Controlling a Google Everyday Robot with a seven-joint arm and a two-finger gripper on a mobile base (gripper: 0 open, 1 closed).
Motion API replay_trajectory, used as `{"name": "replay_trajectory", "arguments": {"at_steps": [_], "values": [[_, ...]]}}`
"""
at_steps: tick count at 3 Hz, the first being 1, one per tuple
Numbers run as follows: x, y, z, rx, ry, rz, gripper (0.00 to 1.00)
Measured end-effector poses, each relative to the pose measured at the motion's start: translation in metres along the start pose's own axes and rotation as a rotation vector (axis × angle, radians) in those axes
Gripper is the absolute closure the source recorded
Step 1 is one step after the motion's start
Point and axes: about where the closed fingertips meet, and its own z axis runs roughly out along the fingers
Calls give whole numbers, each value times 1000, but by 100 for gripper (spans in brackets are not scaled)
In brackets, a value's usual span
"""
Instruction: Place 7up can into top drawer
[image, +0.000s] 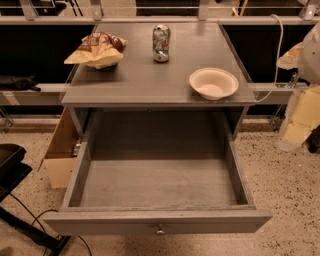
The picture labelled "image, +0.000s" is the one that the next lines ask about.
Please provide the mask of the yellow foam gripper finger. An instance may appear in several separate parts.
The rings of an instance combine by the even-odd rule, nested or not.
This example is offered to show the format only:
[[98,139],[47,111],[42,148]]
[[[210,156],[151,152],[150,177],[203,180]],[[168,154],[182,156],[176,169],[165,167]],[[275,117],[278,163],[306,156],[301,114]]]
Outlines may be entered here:
[[320,85],[312,84],[304,91],[294,91],[279,131],[279,148],[284,151],[297,149],[319,125]]
[[291,70],[299,67],[300,52],[302,43],[293,46],[289,51],[282,55],[278,61],[277,66],[281,69]]

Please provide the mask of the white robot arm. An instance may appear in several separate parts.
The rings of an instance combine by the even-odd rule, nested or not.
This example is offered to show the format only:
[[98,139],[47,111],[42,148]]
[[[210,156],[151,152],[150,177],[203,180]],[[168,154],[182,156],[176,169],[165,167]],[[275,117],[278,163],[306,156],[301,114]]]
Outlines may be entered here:
[[298,76],[310,83],[306,90],[291,95],[279,131],[278,147],[291,151],[320,125],[320,22],[277,61],[277,66],[286,70],[297,68]]

